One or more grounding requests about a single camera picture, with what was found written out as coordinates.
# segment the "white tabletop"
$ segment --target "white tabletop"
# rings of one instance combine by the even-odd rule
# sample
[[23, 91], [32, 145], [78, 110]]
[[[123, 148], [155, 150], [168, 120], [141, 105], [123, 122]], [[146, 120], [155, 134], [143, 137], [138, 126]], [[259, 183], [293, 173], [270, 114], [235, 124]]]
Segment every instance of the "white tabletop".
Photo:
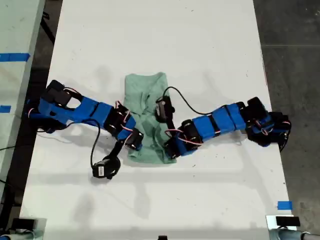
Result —
[[[0, 53], [29, 53], [27, 62], [0, 62], [0, 149], [16, 143], [25, 103], [44, 0], [0, 0]], [[0, 151], [0, 179], [5, 180], [14, 148]], [[0, 184], [0, 198], [4, 185]]]
[[[49, 80], [113, 104], [126, 75], [160, 71], [198, 111], [254, 96], [271, 110], [252, 0], [63, 1]], [[196, 117], [171, 96], [177, 126]], [[235, 132], [162, 166], [123, 149], [107, 183], [92, 178], [96, 134], [77, 124], [36, 138], [20, 215], [47, 219], [46, 240], [267, 240], [265, 215], [291, 213], [277, 210], [288, 194], [275, 144]], [[113, 143], [104, 131], [94, 160]]]

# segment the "green cloth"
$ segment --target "green cloth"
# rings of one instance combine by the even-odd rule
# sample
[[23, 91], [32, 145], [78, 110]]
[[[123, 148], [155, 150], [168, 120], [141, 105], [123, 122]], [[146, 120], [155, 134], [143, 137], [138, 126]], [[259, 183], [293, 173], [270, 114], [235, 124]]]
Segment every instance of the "green cloth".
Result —
[[135, 127], [144, 136], [139, 151], [129, 150], [132, 161], [149, 164], [172, 164], [175, 159], [166, 156], [163, 145], [169, 139], [165, 134], [165, 123], [159, 123], [155, 117], [156, 100], [162, 97], [168, 87], [167, 76], [159, 72], [151, 76], [130, 74], [125, 77], [126, 106], [136, 121]]

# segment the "gray floor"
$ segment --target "gray floor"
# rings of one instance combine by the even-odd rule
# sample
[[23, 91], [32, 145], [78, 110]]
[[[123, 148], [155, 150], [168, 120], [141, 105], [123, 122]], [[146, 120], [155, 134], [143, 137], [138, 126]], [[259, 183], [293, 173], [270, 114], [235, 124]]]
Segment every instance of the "gray floor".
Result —
[[[46, 3], [53, 32], [61, 5], [61, 0]], [[254, 0], [254, 5], [272, 108], [288, 114], [293, 125], [281, 154], [293, 213], [302, 230], [320, 234], [320, 1]], [[52, 50], [40, 29], [33, 67], [48, 69]]]

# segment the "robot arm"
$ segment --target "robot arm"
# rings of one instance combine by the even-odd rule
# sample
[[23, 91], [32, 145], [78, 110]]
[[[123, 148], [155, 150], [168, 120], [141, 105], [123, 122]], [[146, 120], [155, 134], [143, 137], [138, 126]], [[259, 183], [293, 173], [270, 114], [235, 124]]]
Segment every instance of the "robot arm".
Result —
[[198, 112], [202, 115], [185, 120], [178, 129], [174, 128], [175, 109], [170, 97], [163, 94], [156, 104], [155, 116], [159, 122], [167, 124], [166, 132], [171, 135], [164, 144], [164, 149], [172, 159], [192, 154], [205, 141], [236, 130], [245, 130], [248, 139], [260, 146], [267, 147], [270, 143], [278, 143], [282, 150], [291, 130], [287, 115], [266, 111], [257, 97], [250, 99], [247, 106], [243, 102], [237, 102], [224, 105], [210, 113]]
[[[75, 98], [80, 101], [76, 108], [69, 108], [67, 104]], [[30, 102], [28, 117], [31, 123], [46, 133], [63, 130], [70, 124], [82, 123], [98, 127], [98, 140], [100, 130], [104, 129], [116, 138], [117, 142], [108, 156], [93, 164], [93, 151], [91, 153], [91, 167], [96, 178], [111, 179], [120, 168], [117, 157], [123, 145], [139, 150], [144, 135], [135, 128], [136, 121], [130, 111], [118, 101], [113, 107], [104, 102], [97, 102], [81, 95], [78, 91], [65, 87], [53, 80], [37, 102]]]

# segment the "blue painter's tape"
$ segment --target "blue painter's tape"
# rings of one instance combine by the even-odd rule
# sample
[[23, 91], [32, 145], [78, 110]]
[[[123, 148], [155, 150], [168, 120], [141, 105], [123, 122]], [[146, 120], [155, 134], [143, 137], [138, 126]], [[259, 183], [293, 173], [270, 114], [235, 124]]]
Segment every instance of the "blue painter's tape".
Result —
[[278, 201], [278, 210], [292, 210], [292, 201]]
[[0, 114], [8, 114], [10, 113], [11, 106], [9, 105], [0, 105]]
[[29, 57], [29, 53], [0, 53], [0, 62], [26, 62]]

